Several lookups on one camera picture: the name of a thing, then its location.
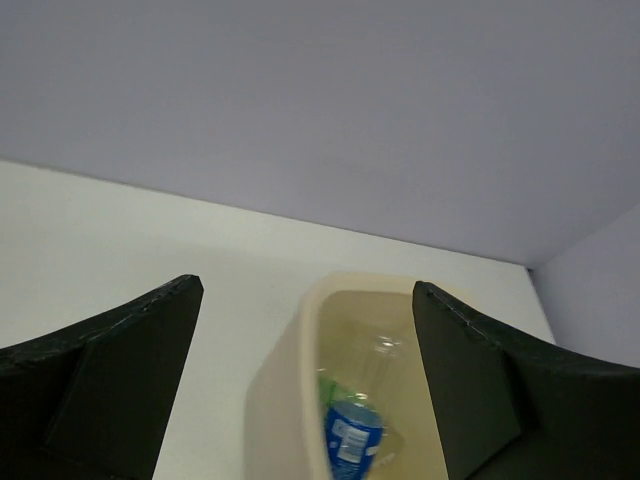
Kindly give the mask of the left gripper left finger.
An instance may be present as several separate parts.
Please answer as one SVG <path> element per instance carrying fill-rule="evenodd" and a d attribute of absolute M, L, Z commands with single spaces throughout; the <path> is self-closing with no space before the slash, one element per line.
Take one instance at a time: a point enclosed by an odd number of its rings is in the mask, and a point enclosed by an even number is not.
<path fill-rule="evenodd" d="M 203 295 L 182 275 L 2 348 L 2 478 L 152 478 Z"/>

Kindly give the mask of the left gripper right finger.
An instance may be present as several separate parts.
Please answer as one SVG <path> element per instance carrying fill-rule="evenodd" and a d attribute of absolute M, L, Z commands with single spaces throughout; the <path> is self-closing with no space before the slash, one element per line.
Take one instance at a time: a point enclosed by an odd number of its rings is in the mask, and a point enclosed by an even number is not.
<path fill-rule="evenodd" d="M 639 371 L 543 341 L 434 284 L 414 325 L 452 479 L 635 479 Z"/>

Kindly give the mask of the clear bottle green-blue label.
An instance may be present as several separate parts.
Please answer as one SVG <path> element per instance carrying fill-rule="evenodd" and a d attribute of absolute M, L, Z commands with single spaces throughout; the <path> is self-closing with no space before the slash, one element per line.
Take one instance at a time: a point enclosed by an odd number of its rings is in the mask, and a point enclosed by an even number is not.
<path fill-rule="evenodd" d="M 406 375 L 409 344 L 406 338 L 366 333 L 354 338 L 344 366 L 348 391 L 361 403 L 389 401 Z"/>

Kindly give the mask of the clear bottle blue label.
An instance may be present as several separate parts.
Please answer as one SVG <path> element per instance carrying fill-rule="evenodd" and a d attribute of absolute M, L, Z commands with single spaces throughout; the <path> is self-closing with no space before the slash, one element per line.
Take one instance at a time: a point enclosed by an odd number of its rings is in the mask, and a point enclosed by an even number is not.
<path fill-rule="evenodd" d="M 328 409 L 325 439 L 333 479 L 362 480 L 375 459 L 384 433 L 377 411 L 349 401 L 336 401 Z"/>

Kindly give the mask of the green plastic bottle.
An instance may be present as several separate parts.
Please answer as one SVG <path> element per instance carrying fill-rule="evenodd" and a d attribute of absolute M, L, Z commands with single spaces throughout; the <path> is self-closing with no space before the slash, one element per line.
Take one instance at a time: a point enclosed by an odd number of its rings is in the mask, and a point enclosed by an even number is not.
<path fill-rule="evenodd" d="M 369 407 L 369 396 L 364 392 L 359 392 L 344 386 L 334 378 L 320 371 L 317 374 L 318 380 L 318 396 L 320 409 L 323 415 L 336 401 L 347 401 L 359 406 Z"/>

